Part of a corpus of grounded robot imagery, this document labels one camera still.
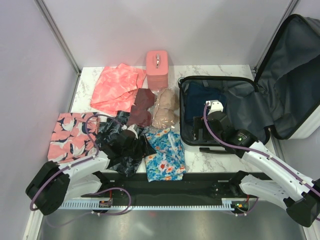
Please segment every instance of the suitcase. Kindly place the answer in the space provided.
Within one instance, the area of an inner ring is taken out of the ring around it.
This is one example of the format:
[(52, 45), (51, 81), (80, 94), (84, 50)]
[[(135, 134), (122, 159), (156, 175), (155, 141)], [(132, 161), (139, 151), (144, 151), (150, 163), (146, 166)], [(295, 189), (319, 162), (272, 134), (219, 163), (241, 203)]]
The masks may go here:
[(280, 26), (254, 81), (232, 76), (187, 76), (179, 79), (180, 135), (192, 152), (226, 154), (212, 138), (194, 139), (186, 124), (188, 87), (196, 82), (226, 96), (225, 112), (236, 129), (261, 142), (304, 139), (320, 126), (320, 21), (290, 15)]

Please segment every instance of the suitcase lid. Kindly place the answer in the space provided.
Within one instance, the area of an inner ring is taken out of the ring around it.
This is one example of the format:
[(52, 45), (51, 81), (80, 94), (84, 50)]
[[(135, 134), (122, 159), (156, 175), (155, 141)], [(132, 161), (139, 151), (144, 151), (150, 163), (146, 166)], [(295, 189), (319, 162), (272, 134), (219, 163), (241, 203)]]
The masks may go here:
[(320, 21), (290, 15), (254, 79), (267, 102), (276, 138), (289, 139), (320, 105), (319, 78)]

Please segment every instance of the white marble surface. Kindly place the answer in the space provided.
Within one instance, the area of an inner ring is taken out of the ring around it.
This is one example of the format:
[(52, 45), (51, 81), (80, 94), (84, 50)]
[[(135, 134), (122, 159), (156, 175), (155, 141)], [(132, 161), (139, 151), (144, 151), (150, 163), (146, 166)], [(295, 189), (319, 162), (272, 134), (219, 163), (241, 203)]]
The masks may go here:
[[(102, 72), (103, 67), (84, 67), (79, 80), (77, 91), (75, 93), (71, 112), (99, 112), (90, 107), (90, 101), (95, 89), (96, 82)], [(208, 76), (233, 76), (244, 77), (253, 80), (251, 70), (248, 65), (187, 65), (187, 66), (169, 66), (168, 80), (169, 88), (179, 93), (178, 79), (181, 77), (193, 75)], [(147, 79), (143, 87), (148, 86)], [(274, 153), (274, 147), (270, 140), (266, 144), (267, 148)], [(189, 173), (221, 173), (237, 172), (239, 170), (246, 172), (261, 172), (252, 164), (240, 160), (235, 155), (219, 155), (203, 152), (185, 151), (186, 170)], [(138, 173), (146, 172), (145, 162), (142, 161)]]

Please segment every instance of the pink cloth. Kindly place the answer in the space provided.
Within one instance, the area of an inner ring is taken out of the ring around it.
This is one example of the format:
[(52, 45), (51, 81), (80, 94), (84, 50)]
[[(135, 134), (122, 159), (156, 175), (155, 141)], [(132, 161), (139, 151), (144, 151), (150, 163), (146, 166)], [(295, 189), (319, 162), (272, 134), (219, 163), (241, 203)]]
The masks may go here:
[(111, 116), (118, 111), (130, 112), (145, 78), (143, 69), (123, 63), (116, 68), (106, 66), (96, 82), (90, 106)]
[[(90, 150), (93, 149), (94, 144), (86, 134), (85, 123), (94, 114), (96, 112), (61, 113), (59, 115), (50, 140), (49, 161), (68, 163), (91, 154)], [(88, 121), (88, 132), (93, 140), (98, 134), (98, 127), (98, 117), (93, 117)]]

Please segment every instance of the suitcase handle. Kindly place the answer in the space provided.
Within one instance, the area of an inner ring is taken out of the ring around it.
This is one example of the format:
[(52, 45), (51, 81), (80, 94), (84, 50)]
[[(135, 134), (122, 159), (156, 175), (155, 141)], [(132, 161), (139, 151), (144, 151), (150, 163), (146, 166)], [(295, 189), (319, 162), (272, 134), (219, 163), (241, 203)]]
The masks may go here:
[(207, 153), (207, 154), (231, 154), (226, 150), (212, 150), (209, 147), (199, 147), (200, 153)]

